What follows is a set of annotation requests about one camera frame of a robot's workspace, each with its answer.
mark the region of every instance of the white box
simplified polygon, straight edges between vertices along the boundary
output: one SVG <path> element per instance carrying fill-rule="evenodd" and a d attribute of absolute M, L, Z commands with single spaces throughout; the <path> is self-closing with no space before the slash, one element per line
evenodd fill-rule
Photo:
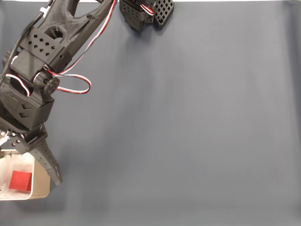
<path fill-rule="evenodd" d="M 1 150 L 1 154 L 13 154 L 17 153 L 16 150 Z M 50 176 L 46 170 L 39 164 L 39 162 L 32 157 L 32 190 L 28 193 L 28 196 L 24 198 L 0 198 L 0 201 L 11 200 L 28 200 L 28 199 L 42 199 L 49 195 L 50 192 Z"/>

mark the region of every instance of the black plastic part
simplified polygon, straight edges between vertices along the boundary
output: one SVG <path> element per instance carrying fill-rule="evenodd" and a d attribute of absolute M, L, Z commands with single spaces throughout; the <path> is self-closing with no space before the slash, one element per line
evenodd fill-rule
<path fill-rule="evenodd" d="M 64 46 L 35 27 L 22 40 L 20 47 L 45 62 L 56 73 L 61 72 L 72 60 Z"/>
<path fill-rule="evenodd" d="M 154 16 L 147 14 L 140 4 L 145 4 L 155 11 Z M 125 18 L 125 21 L 132 28 L 142 31 L 146 24 L 154 23 L 158 29 L 162 29 L 174 11 L 174 2 L 172 0 L 149 0 L 132 1 L 120 0 L 119 9 Z"/>
<path fill-rule="evenodd" d="M 1 86 L 0 100 L 7 112 L 28 129 L 45 122 L 54 103 L 54 99 L 41 96 L 39 91 L 34 91 L 28 98 L 7 83 Z"/>
<path fill-rule="evenodd" d="M 46 95 L 51 95 L 53 94 L 58 85 L 60 84 L 60 80 L 58 78 L 53 78 L 49 82 L 47 82 L 46 86 L 44 87 L 44 93 Z"/>
<path fill-rule="evenodd" d="M 154 24 L 162 29 L 174 11 L 174 2 L 172 0 L 158 0 L 155 10 Z"/>
<path fill-rule="evenodd" d="M 119 8 L 128 25 L 142 31 L 149 15 L 132 0 L 120 0 Z"/>
<path fill-rule="evenodd" d="M 10 136 L 9 141 L 19 153 L 30 153 L 44 167 L 54 183 L 59 185 L 63 181 L 61 170 L 46 143 L 47 136 L 45 127 L 41 124 L 38 136 L 33 141 L 25 140 L 20 134 Z"/>
<path fill-rule="evenodd" d="M 78 0 L 55 0 L 38 27 L 52 39 L 62 38 L 60 44 L 67 48 L 72 57 L 106 18 L 112 5 L 111 0 L 103 0 L 95 10 L 75 17 L 78 2 Z"/>

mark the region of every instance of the gray table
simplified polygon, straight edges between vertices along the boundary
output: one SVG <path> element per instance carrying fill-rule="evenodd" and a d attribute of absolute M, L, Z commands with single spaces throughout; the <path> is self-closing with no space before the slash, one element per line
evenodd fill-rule
<path fill-rule="evenodd" d="M 43 5 L 0 2 L 1 56 Z M 163 31 L 137 34 L 116 8 L 73 70 L 91 92 L 54 94 L 46 128 L 64 183 L 0 202 L 0 225 L 299 226 L 290 15 L 279 1 L 177 3 Z"/>

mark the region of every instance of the robotic arm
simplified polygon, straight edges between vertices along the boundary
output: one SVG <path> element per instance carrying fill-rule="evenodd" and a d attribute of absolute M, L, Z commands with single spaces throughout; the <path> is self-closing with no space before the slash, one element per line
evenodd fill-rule
<path fill-rule="evenodd" d="M 59 87 L 60 76 L 68 72 L 102 34 L 117 0 L 97 0 L 101 5 L 81 17 L 75 17 L 78 0 L 50 0 L 26 27 L 14 48 L 3 58 L 0 75 L 0 146 L 8 142 L 19 153 L 29 152 L 45 168 L 56 185 L 62 180 L 60 166 L 46 143 L 47 121 L 57 89 L 84 94 Z M 174 9 L 172 0 L 120 0 L 126 23 L 142 30 L 146 23 L 162 28 Z M 44 15 L 39 27 L 34 27 Z M 74 55 L 104 21 L 99 33 L 84 53 L 67 69 Z M 75 76 L 89 84 L 83 76 Z"/>

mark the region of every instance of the white container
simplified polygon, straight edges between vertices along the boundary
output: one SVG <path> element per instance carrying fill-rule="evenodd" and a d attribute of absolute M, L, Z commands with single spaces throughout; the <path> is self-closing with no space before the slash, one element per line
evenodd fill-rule
<path fill-rule="evenodd" d="M 17 153 L 16 150 L 1 150 L 1 155 Z M 49 195 L 50 192 L 50 176 L 46 170 L 39 164 L 39 162 L 32 157 L 29 159 L 29 167 L 32 167 L 32 189 L 28 193 L 24 193 L 22 198 L 14 197 L 13 194 L 3 190 L 0 197 L 0 201 L 11 201 L 11 200 L 28 200 L 28 199 L 42 199 Z"/>

